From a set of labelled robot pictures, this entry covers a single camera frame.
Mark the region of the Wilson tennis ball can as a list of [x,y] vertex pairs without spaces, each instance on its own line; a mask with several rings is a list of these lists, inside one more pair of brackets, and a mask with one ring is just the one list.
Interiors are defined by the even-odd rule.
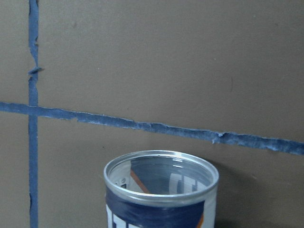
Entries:
[[212,228],[218,170],[182,152],[151,150],[113,159],[104,168],[110,228]]

